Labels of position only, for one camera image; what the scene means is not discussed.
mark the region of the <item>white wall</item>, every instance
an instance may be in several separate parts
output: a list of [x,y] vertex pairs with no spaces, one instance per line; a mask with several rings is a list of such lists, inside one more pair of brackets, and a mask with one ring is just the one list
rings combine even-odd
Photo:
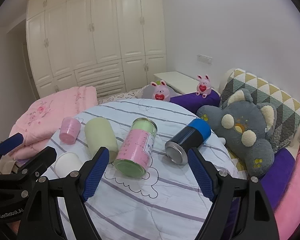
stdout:
[[0,141],[35,101],[22,53],[23,39],[0,28]]
[[208,74],[217,88],[239,67],[300,100],[300,13],[291,0],[163,0],[163,8],[169,71]]

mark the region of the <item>pink quilt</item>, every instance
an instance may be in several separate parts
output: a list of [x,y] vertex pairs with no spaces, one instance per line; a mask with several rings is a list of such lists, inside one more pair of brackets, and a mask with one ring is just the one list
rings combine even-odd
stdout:
[[288,240],[300,224],[300,150],[292,177],[274,216],[280,240]]
[[73,87],[35,101],[12,127],[10,136],[19,132],[24,140],[9,155],[14,160],[35,156],[61,127],[64,117],[75,116],[95,105],[95,87]]

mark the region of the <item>metal screw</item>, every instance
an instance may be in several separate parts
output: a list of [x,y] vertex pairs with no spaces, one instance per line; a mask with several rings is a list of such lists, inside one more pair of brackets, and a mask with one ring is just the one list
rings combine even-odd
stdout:
[[28,196],[28,191],[24,190],[21,192],[21,197],[25,198]]
[[253,176],[253,177],[251,177],[251,181],[254,183],[257,183],[259,180],[257,177]]
[[78,175],[79,175],[79,172],[78,172],[78,171],[72,171],[72,172],[70,173],[70,176],[73,177],[73,178],[77,177]]
[[228,175],[227,171],[219,171],[219,175],[222,177],[226,177]]
[[42,176],[42,177],[40,177],[40,178],[38,179],[38,181],[39,181],[40,183],[43,183],[43,182],[46,181],[46,177],[45,177],[45,176]]

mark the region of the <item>striped bedsheet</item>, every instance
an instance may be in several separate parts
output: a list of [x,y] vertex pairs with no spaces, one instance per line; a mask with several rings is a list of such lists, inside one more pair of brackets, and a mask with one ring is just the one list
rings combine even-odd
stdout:
[[[178,166],[168,159],[164,144],[197,117],[169,102],[152,99],[115,101],[78,115],[83,123],[74,145],[61,143],[59,130],[48,145],[56,149],[58,156],[64,152],[74,152],[81,161],[89,160],[84,126],[90,119],[100,116],[110,121],[119,147],[136,118],[147,117],[158,127],[147,174],[140,180],[129,179],[109,164],[95,195],[86,203],[102,239],[193,240],[209,212],[211,202],[202,195],[189,165]],[[217,169],[227,169],[233,177],[238,177],[226,148],[214,133],[199,151]],[[49,179],[57,178],[54,164],[45,175]],[[58,200],[67,238],[75,239],[65,202],[63,198]]]

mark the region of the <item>pink bunny plush toy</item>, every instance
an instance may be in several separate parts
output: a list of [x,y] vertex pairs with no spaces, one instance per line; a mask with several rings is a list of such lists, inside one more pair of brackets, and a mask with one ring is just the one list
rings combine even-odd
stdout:
[[210,79],[207,75],[204,76],[204,79],[200,75],[197,77],[200,83],[197,86],[196,95],[199,96],[201,94],[203,98],[206,98],[211,93]]
[[152,95],[152,99],[154,100],[161,100],[161,101],[170,101],[170,91],[168,89],[167,84],[165,81],[160,81],[161,85],[157,85],[154,82],[151,82],[151,85],[154,86],[154,93]]

